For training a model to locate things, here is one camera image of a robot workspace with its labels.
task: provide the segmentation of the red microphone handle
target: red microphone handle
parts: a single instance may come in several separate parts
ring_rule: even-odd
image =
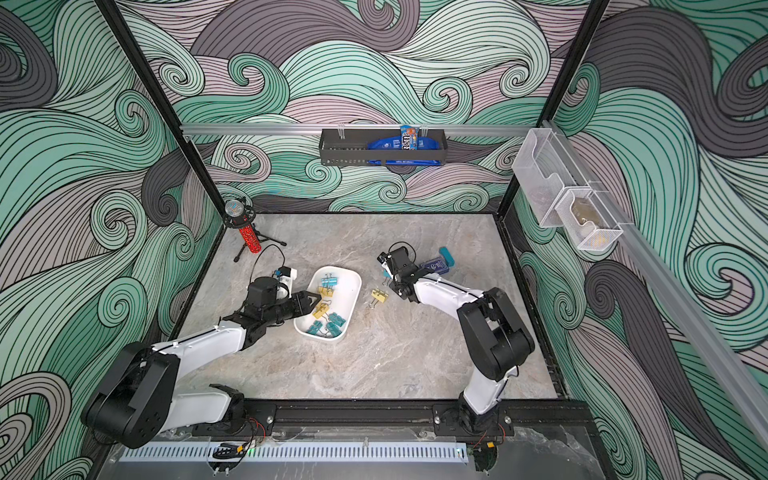
[[[243,236],[243,240],[248,244],[248,250],[251,253],[259,253],[261,251],[261,243],[256,236],[256,231],[253,229],[253,225],[246,225],[240,229],[240,235]]]

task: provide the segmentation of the metal vent grille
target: metal vent grille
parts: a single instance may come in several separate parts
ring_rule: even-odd
[[[126,450],[121,462],[208,462],[218,444],[149,442]],[[466,463],[467,445],[454,442],[288,442],[263,445],[243,462],[438,462]]]

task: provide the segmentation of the robotic arm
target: robotic arm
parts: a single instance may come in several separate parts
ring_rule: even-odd
[[[498,288],[483,292],[444,280],[415,265],[405,247],[378,259],[401,298],[435,306],[461,324],[475,370],[458,399],[459,419],[473,435],[488,430],[507,380],[534,351],[509,298]],[[272,277],[251,282],[242,307],[212,329],[151,346],[126,345],[91,394],[81,421],[131,449],[179,426],[225,422],[229,433],[239,431],[245,423],[242,393],[217,384],[181,392],[176,383],[220,356],[251,347],[267,327],[311,313],[322,297],[293,293],[295,279],[296,271],[282,266]]]
[[[268,326],[311,313],[322,297],[292,293],[295,279],[296,271],[282,266],[274,276],[251,282],[243,306],[212,329],[151,346],[126,345],[91,394],[81,421],[131,449],[184,425],[224,420],[235,432],[245,421],[233,414],[233,407],[242,406],[242,393],[221,385],[193,392],[174,387],[189,372],[252,346]]]
[[[459,415],[468,432],[487,430],[507,380],[517,376],[518,367],[535,350],[509,297],[497,287],[483,292],[444,280],[414,264],[405,247],[382,252],[378,260],[392,277],[389,287],[400,298],[432,305],[459,321],[475,364],[459,398]]]

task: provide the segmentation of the marble table surface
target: marble table surface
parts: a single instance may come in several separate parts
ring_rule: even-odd
[[[315,270],[325,265],[360,274],[362,289],[349,331],[340,342],[325,344],[303,338],[289,321],[268,329],[249,349],[190,373],[180,386],[194,389],[223,383],[246,397],[264,399],[456,398],[473,369],[458,322],[432,306],[401,300],[394,293],[376,308],[367,305],[372,289],[387,290],[376,257],[397,240],[414,246],[417,263],[437,257],[438,248],[448,247],[456,265],[445,278],[480,290],[499,286],[533,333],[491,215],[265,214],[254,224],[288,243],[281,248],[286,265],[298,270],[295,290],[305,289]],[[182,336],[215,324],[243,302],[256,255],[246,250],[234,263],[241,245],[239,233],[228,230]],[[256,265],[254,276],[270,275],[281,263],[280,252],[271,247]],[[502,396],[556,398],[538,344]]]

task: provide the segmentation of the wave pattern wallpaper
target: wave pattern wallpaper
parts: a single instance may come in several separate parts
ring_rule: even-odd
[[[184,123],[534,125],[588,0],[120,0]],[[521,138],[444,167],[324,167],[318,137],[198,137],[261,211],[496,211]]]
[[[219,230],[92,0],[0,1],[0,476],[84,478],[79,415]]]
[[[555,123],[768,388],[768,2],[612,3]],[[768,454],[621,247],[574,251],[521,194],[508,225],[621,478],[768,478]]]

